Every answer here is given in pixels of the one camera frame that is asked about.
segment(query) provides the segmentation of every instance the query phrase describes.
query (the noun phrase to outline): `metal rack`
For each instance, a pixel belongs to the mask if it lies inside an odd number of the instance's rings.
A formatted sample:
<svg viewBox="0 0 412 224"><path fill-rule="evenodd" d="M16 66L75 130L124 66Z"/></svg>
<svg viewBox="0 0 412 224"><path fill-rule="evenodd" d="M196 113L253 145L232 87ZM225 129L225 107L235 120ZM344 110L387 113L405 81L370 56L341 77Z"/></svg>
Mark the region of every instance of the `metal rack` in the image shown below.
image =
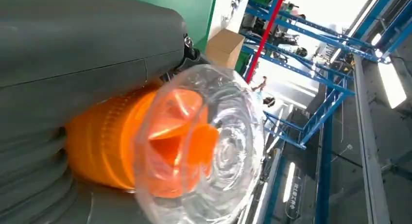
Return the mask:
<svg viewBox="0 0 412 224"><path fill-rule="evenodd" d="M357 106L358 119L360 121L359 125L360 129L362 129L362 131L360 132L360 139L362 142L361 152L362 165L364 169L363 174L365 191L367 193L366 202L368 207L368 220L369 223L386 224L388 223L387 220L389 219L389 212L386 206L385 193L382 187L380 167L377 159L375 158L376 156L367 155L367 152L374 152L374 150L376 150L376 144L374 144L374 138L371 137L371 125L368 124L368 113L365 111L366 97L364 95L364 88L362 87L363 78L361 75L361 57L378 63L390 63L390 60L386 58L396 50L396 48L406 39L406 37L408 37L412 33L412 0L409 0L403 6L403 9L400 11L397 17L388 27L385 28L380 41L375 46L371 43L364 42L361 39L365 39L365 37L363 37L365 32L371 31L371 18L374 18L372 21L377 19L377 14L379 14L384 8L387 8L386 5L389 3L389 0L372 0L372 2L370 3L371 6L367 8L367 14L363 16L363 19L359 19L359 21L363 20L363 22L357 25L355 24L355 26L353 26L355 29L350 31L348 34L340 34L329 28L317 25L300 17L296 17L285 11L281 11L280 5L282 1L283 0L274 0L271 6L262 5L251 0L249 1L246 13L267 20L269 21L269 24L263 34L262 39L244 34L246 40L242 47L242 51L254 55L251 66L247 70L246 81L250 82L253 71L257 65L257 61L259 58L261 58L327 86L326 98L324 102L319 106L318 110L304 126L297 126L292 122L283 120L275 115L265 112L267 121L271 121L273 124L275 124L275 121L280 121L284 125L298 130L300 134L297 140L289 137L286 132L282 132L281 128L279 128L281 133L273 132L268 128L265 128L265 130L280 137L285 142L288 142L301 150L305 150L305 143L307 143L308 140L310 140L310 138L317 131L319 131L319 129L324 127L324 146L322 148L320 157L321 163L319 167L315 220L316 223L319 224L327 223L330 196L330 155L332 147L331 115L342 104L347 96L356 94L357 103L359 104ZM287 22L287 20L283 20L285 18L289 19L290 21L295 21L306 26L310 26L312 29L314 29L314 31L293 25ZM335 56L331 62L333 62L335 59L341 60L343 55L346 53L353 54L356 62L355 79L351 76L351 74L345 74L336 71L329 68L325 64L316 63L295 53L281 49L273 44L267 43L266 41L268 39L268 35L273 23L276 23L279 26L288 29L292 29L301 34L305 34L319 41L325 42L328 46L335 47ZM311 71L303 71L299 68L289 65L288 63L285 63L284 61L272 58L267 54L262 54L263 50L271 50L285 57L293 58ZM380 50L382 52L382 56L377 56L377 54L375 53L377 50ZM355 83L355 92L347 88L348 81L353 81ZM272 170L279 169L279 161L280 158L277 162L274 162ZM278 191L275 189L278 187L279 186L274 186L274 190L272 192L278 193Z"/></svg>

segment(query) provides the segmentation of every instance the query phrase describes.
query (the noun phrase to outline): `blue steel frame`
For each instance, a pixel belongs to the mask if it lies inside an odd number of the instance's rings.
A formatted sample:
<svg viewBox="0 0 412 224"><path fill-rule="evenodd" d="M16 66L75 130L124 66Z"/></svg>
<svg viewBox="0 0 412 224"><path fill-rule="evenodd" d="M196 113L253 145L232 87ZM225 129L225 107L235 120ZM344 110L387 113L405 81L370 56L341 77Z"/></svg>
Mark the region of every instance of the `blue steel frame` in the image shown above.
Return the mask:
<svg viewBox="0 0 412 224"><path fill-rule="evenodd" d="M250 35L245 35L245 37L248 40L252 40L252 44L259 44L259 39L250 36ZM270 120L273 124L275 124L275 122L273 121L273 119L275 120L279 120L281 121L283 124L294 128L296 130L299 131L299 138L298 140L293 140L291 139L286 133L280 134L279 137L281 139L283 139L284 141L298 147L299 149L306 149L305 143L309 141L309 139L320 129L320 127L323 125L323 123L326 121L326 119L332 115L332 113L336 110L336 108L338 108L338 106L340 106L342 104L342 102L344 101L344 99L346 98L346 96L348 95L354 95L355 93L349 89L347 89L347 81L348 80L353 80L353 77L329 69L326 66L320 65L318 63L313 63L312 61L305 59L301 56L298 56L294 53L291 53L289 51L286 51L284 49L281 49L277 46L271 45L266 43L265 44L265 48L266 49L271 49L275 52L278 52L280 54L283 54L285 56L290 56L294 59L296 59L297 61L299 61L300 63L302 63L304 66L308 67L309 69L311 69L311 67L313 65L315 65L316 68L327 71L328 74L330 74L333 78L334 77L338 77L340 78L339 83L334 83L333 79L330 80L328 78L326 78L325 76L323 76L322 74L320 74L319 72L316 72L315 74L310 74L309 72L303 71L301 69L298 69L294 66L288 65L282 61L276 60L268 55L263 55L261 54L260 57L268 60L276 65L282 66L286 69L289 69L293 72L299 73L300 75L303 75L305 77L308 77L310 79L313 79L321 84L324 84L328 87L330 87L332 89L332 92L330 95L328 95L325 99L325 101L323 102L323 104L319 107L319 109L315 112L315 114L309 119L309 121L305 124L304 127L299 127L296 126L293 123L290 123L288 121L282 120L270 113L265 112L266 118L267 120ZM249 54L253 54L255 51L246 46L243 45L242 47L242 51L249 53ZM277 134L273 131L271 131L270 129L265 129L266 131L268 131L271 134Z"/></svg>
<svg viewBox="0 0 412 224"><path fill-rule="evenodd" d="M382 34L376 47L383 52L382 57L389 56L412 33L412 0L405 5L395 20Z"/></svg>
<svg viewBox="0 0 412 224"><path fill-rule="evenodd" d="M259 18L267 20L268 17L268 12L267 12L268 7L263 7L262 4L256 3L254 1L250 1L249 5L246 9L246 12L249 14L252 14L254 16L257 16ZM355 55L359 55L361 57L364 57L368 60L376 61L376 62L381 62L381 63L389 63L385 61L385 58L382 57L377 57L373 51L375 47L367 42L362 42L359 39L349 37L344 34L340 34L332 29L329 29L324 26L320 26L318 24L315 24L313 22L310 22L308 20L305 20L300 17L296 17L292 14L289 14L286 11L279 11L279 15L291 20L294 20L296 22L299 22L301 24L310 26L316 30L322 31L326 34L317 34L312 31L303 29L301 27L298 27L296 25L292 25L286 21L283 21L281 18L276 18L275 23L277 23L279 26L283 26L288 29L292 29L296 32L299 32L301 34L305 34L309 37L318 39L319 41L325 42L331 46L334 46L336 48L342 49L344 52L349 52L353 53Z"/></svg>
<svg viewBox="0 0 412 224"><path fill-rule="evenodd" d="M396 17L396 19L390 24L386 31L382 34L381 40L377 43L376 46L371 45L370 43L363 42L359 40L362 36L369 30L372 26L372 23L379 17L381 10L387 5L389 0L378 0L374 7L370 10L368 15L365 17L363 23L355 31L354 37L349 37L344 34L339 34L336 31L333 31L329 28L319 26L313 22L307 21L305 19L293 16L285 11L280 11L279 15L286 17L288 19L294 20L301 24L308 25L316 30L322 31L325 34L316 34L314 32L308 31L306 29L300 28L298 26L292 25L286 21L283 21L281 18L277 18L275 23L285 28L292 29L294 31L300 32L307 36L313 37L320 41L323 41L329 45L342 49L344 52L350 52L355 55L359 55L366 59L381 62L381 63L390 63L385 60L385 58L406 39L412 33L412 1L410 1L403 11ZM269 20L270 16L274 10L274 6L266 6L254 1L249 1L248 8L246 12L262 18L264 20ZM242 51L250 54L255 54L255 51L248 47L247 45L259 45L260 39L255 38L251 35L244 35L246 41L242 47ZM288 121L282 120L270 113L265 112L266 120L271 121L275 124L274 120L279 120L283 124L292 127L300 132L298 141L295 141L288 137L288 135L280 129L280 132L273 132L268 128L265 128L265 131L268 131L271 134L279 136L284 141L298 147L299 149L304 150L305 143L315 134L322 125L324 125L324 134L323 134L323 149L321 155L321 165L319 169L319 181L318 181L318 190L317 190L317 200L316 200L316 223L317 224L326 224L328 220L328 210L329 210L329 195L330 195L330 159L331 159L331 148L332 148L332 127L333 119L331 117L332 113L336 108L344 101L346 96L353 95L354 92L347 89L347 81L353 80L353 77L330 69L324 65L313 63L310 60L307 60L303 57L300 57L294 53L283 50L277 46L266 43L265 48L280 53L282 55L292 57L299 61L304 66L312 69L312 66L315 66L317 69L327 72L327 78L322 74L316 72L315 75L312 75L308 72L302 71L298 68L288 65L287 63L278 61L266 55L259 55L261 58L271 61L274 64L282 66L286 69L297 72L303 76L311 78L319 83L322 83L327 86L326 98L323 104L315 112L315 114L309 119L304 127L297 126ZM376 57L374 51L380 49L383 52L382 57ZM338 84L334 83L335 77L340 78ZM273 188L273 199L272 203L274 204L277 199L277 194L279 186L274 186Z"/></svg>

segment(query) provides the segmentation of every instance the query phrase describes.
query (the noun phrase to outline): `black hose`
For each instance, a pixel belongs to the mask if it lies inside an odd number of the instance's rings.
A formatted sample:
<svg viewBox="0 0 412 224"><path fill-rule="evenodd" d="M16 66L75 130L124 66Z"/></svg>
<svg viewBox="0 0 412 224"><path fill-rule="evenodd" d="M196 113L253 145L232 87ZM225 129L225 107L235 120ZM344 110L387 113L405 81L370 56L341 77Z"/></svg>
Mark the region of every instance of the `black hose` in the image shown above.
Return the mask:
<svg viewBox="0 0 412 224"><path fill-rule="evenodd" d="M0 223L51 223L73 204L65 140L58 129L0 142Z"/></svg>

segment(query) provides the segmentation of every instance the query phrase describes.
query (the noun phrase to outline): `person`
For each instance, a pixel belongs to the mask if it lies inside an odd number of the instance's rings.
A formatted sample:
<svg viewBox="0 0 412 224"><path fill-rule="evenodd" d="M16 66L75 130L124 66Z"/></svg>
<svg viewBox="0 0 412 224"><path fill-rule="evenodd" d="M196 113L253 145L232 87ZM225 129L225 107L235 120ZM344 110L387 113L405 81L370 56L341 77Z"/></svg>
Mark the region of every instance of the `person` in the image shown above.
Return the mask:
<svg viewBox="0 0 412 224"><path fill-rule="evenodd" d="M253 87L252 91L256 91L257 89L260 89L260 92L262 92L263 88L265 88L265 86L266 86L266 79L267 79L267 77L263 76L263 82L260 83L260 85L258 85L257 87Z"/></svg>

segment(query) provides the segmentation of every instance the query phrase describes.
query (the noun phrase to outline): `blue metal beam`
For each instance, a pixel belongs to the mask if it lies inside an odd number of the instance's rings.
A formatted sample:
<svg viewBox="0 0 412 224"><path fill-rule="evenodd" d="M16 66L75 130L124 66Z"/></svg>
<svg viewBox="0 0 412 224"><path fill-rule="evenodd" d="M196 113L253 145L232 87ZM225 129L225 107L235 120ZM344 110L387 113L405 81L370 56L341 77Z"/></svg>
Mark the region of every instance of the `blue metal beam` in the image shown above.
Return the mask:
<svg viewBox="0 0 412 224"><path fill-rule="evenodd" d="M256 38L256 37L254 37L254 36L251 36L251 35L249 35L249 34L242 34L242 35L245 36L245 38L247 38L247 39L249 39L249 40L252 40L252 41L254 41L254 42L256 42L256 43L259 43L259 42L260 42L260 39L259 39L259 38ZM336 75L336 76L345 77L345 78L347 78L347 79L349 79L349 80L353 80L353 77L352 77L352 76L349 76L349 75L346 75L346 74L341 73L341 72L339 72L339 71L330 69L330 68L328 68L328 67L326 67L326 66L324 66L324 65L321 65L321 64L318 64L318 63L314 63L314 62L311 61L311 60L308 60L308 59L306 59L306 58L304 58L304 57L301 57L301 56L299 56L299 55L297 55L297 54L295 54L295 53L292 53L292 52L290 52L290 51L287 51L287 50L285 50L285 49L282 49L282 48L280 48L280 47L278 47L278 46L275 46L275 45L273 45L273 44L266 43L266 44L265 44L265 47L266 47L267 49L273 50L273 51L278 52L278 53L280 53L280 54L290 56L290 57L298 60L299 62L304 61L305 63L309 64L310 66L312 66L313 64L315 64L315 67L317 67L317 68L319 68L319 69L322 69L322 70L324 70L324 71L331 72L331 73L333 73L333 74Z"/></svg>
<svg viewBox="0 0 412 224"><path fill-rule="evenodd" d="M250 0L248 3L249 5L246 8L246 13L252 14L254 16L257 16L258 18L269 21L278 1L279 0L273 0L273 4L271 6L267 6Z"/></svg>
<svg viewBox="0 0 412 224"><path fill-rule="evenodd" d="M332 89L326 89L326 95L330 96ZM324 124L321 165L319 168L319 181L316 196L316 224L328 224L329 218L329 194L331 178L331 153L333 144L333 118L329 116Z"/></svg>
<svg viewBox="0 0 412 224"><path fill-rule="evenodd" d="M389 48L390 40L398 34L398 31L402 30L402 26L408 23L412 18L412 0L405 5L402 11L396 16L392 23L386 28L385 32L382 34L376 47L382 52Z"/></svg>
<svg viewBox="0 0 412 224"><path fill-rule="evenodd" d="M288 121L284 121L284 120L282 120L281 118L279 118L279 117L277 117L277 116L275 116L275 115L272 115L272 114L270 114L270 113L268 113L268 112L266 112L266 111L264 111L263 113L265 113L266 117L269 118L269 120L270 120L270 118L273 118L273 119L275 119L275 120L277 120L277 121L280 121L280 122L284 123L285 125L287 125L287 126L289 126L289 127L291 127L291 128L294 128L294 129L298 130L299 132L302 132L302 131L303 131L303 128L301 128L301 127L299 127L299 126L297 126L297 125L295 125L295 124L293 124L293 123L290 123L290 122L288 122Z"/></svg>
<svg viewBox="0 0 412 224"><path fill-rule="evenodd" d="M358 39L362 38L362 36L369 30L372 24L377 19L379 19L380 13L389 2L390 0L378 0L363 20L363 23L361 23L358 29L355 31L353 37Z"/></svg>
<svg viewBox="0 0 412 224"><path fill-rule="evenodd" d="M336 40L336 39L339 39L339 40L342 40L342 41L348 41L348 42L350 42L351 44L356 44L356 45L359 45L359 46L362 46L362 47L367 47L367 48L371 48L371 49L375 48L375 47L374 47L372 44L370 44L370 43L360 41L359 39L352 38L352 37L349 37L349 36L344 35L344 34L340 34L340 33L336 32L336 31L334 31L334 30L332 30L332 29L329 29L329 28L327 28L327 27L318 25L318 24L316 24L316 23L313 23L313 22L308 21L308 20L306 20L306 19L303 19L303 18L301 18L301 17L294 16L294 15L292 15L292 14L286 12L286 11L279 11L279 15L281 15L281 16L283 16L283 17L287 17L287 18L292 19L292 20L295 20L295 21L297 21L297 22L300 22L300 23L302 23L302 24L305 24L305 25L307 25L307 26L313 27L313 28L315 28L315 29L317 29L317 30L323 31L323 32L328 33L328 34L331 35L331 36L330 36L330 35L327 35L327 36L324 35L324 36L326 36L326 37L331 37L331 38L333 38L333 39L335 39L335 40Z"/></svg>
<svg viewBox="0 0 412 224"><path fill-rule="evenodd" d="M275 133L274 131L270 130L270 129L267 128L267 127L265 127L264 129L265 129L265 131L268 132L268 133L271 133L271 134L273 134L273 135L275 135L275 136L277 135L277 133ZM286 142L289 143L289 144L292 144L292 145L296 146L297 148L299 148L299 149L301 149L301 150L305 150L305 149L306 149L306 146L305 146L305 145L300 145L300 144L296 143L296 141L290 139L287 134L279 134L278 136L279 136L279 138L281 138L282 140L286 141Z"/></svg>
<svg viewBox="0 0 412 224"><path fill-rule="evenodd" d="M395 51L408 37L412 34L412 18L408 26L400 33L392 45L383 53L382 57L386 58L389 54Z"/></svg>
<svg viewBox="0 0 412 224"><path fill-rule="evenodd" d="M315 124L310 129L309 129L310 124L307 125L308 131L306 135L300 141L301 144L305 144L307 141L310 140L310 138L319 130L321 125L325 123L327 119L333 114L336 108L338 108L342 104L345 98L346 98L345 94L340 94L338 99L335 101L335 103L333 103L332 106L330 106L330 108L325 113L322 113L321 115L317 116L317 118L320 117L319 120L316 121Z"/></svg>
<svg viewBox="0 0 412 224"><path fill-rule="evenodd" d="M249 47L247 47L247 46L243 46L243 47L242 47L242 51L243 51L243 52L246 52L246 53L250 53L250 54L253 54L253 53L255 52L253 49L251 49L251 48L249 48ZM276 59L273 59L273 58L271 58L270 56L266 56L266 55L261 54L260 57L263 58L263 59L265 59L265 60L268 60L268 61L270 61L270 62L272 62L272 63L274 63L274 64L277 64L277 65L279 65L279 66L282 66L282 67L284 67L284 68L286 68L286 69L289 69L289 70L291 70L291 71L294 71L294 72L296 72L296 73L299 73L300 75L303 75L303 76L308 77L308 78L310 78L310 79L312 79L312 80L315 80L315 81L317 81L317 82L319 82L319 83L321 83L321 84L324 84L324 85L326 85L326 86L328 86L328 87L331 87L331 88L336 89L336 90L338 90L338 91L340 91L340 92L343 92L343 93L345 93L345 94L348 94L348 95L354 95L354 94L355 94L353 91L348 90L348 89L346 89L346 88L343 88L342 86L339 86L339 85L333 83L333 81L329 81L329 80L325 79L324 77L320 77L319 75L316 75L316 74L315 74L314 76L312 76L312 75L311 75L310 73L308 73L308 72L305 72L305 71L303 71L303 70L301 70L301 69L298 69L298 68L296 68L296 67L293 67L293 66L291 66L291 65L288 65L288 64L286 64L286 63L284 63L284 62L281 62L281 61L278 61L278 60L276 60Z"/></svg>
<svg viewBox="0 0 412 224"><path fill-rule="evenodd" d="M312 31L305 30L305 29L303 29L303 28L301 28L301 27L292 25L292 24L290 24L290 23L288 23L288 22L282 21L282 20L279 19L279 18L277 18L277 19L275 20L275 22L276 22L279 26L283 26L283 27L292 29L292 30L294 30L294 31L296 31L296 32L299 32L299 33L301 33L301 34L305 34L305 35L307 35L307 36L309 36L309 37L312 37L312 38L315 38L315 39L317 39L317 40L319 40L319 41L322 41L322 42L325 42L325 43L327 43L327 44L330 44L330 45L332 45L332 46L334 46L334 47L340 48L340 49L342 49L342 50L344 50L344 51L346 51L346 52L351 52L351 53L353 53L353 54L356 54L356 55L359 55L359 56L361 56L361 57L364 57L364 58L366 58L366 59L368 59L368 60L372 60L372 61L376 61L376 62L382 62L382 63L385 62L384 59L378 58L378 57L377 57L376 55L374 55L374 54L369 54L369 53L363 52L363 51L361 51L361 50L359 50L359 49L352 48L352 47L350 47L350 46L348 46L348 45L345 45L345 44L343 44L343 43L340 43L340 42L338 42L338 41L336 41L336 40L330 39L330 38L325 37L325 36L320 35L320 34L316 34L316 33L312 32Z"/></svg>

